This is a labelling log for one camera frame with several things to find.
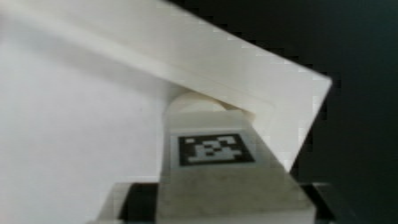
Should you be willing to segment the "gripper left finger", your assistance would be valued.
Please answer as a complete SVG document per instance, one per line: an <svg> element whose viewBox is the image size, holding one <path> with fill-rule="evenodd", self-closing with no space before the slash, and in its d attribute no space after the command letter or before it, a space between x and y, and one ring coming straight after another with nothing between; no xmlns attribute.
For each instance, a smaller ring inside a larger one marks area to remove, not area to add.
<svg viewBox="0 0 398 224"><path fill-rule="evenodd" d="M117 183L98 217L87 224L156 224L156 197L156 182Z"/></svg>

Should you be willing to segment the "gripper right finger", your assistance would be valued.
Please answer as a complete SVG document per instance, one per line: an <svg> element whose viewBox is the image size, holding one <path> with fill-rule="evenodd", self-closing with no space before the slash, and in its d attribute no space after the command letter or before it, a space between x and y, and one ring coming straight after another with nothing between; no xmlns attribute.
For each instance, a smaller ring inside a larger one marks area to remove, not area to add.
<svg viewBox="0 0 398 224"><path fill-rule="evenodd" d="M316 206L314 224L355 224L355 213L332 185L302 182L300 187Z"/></svg>

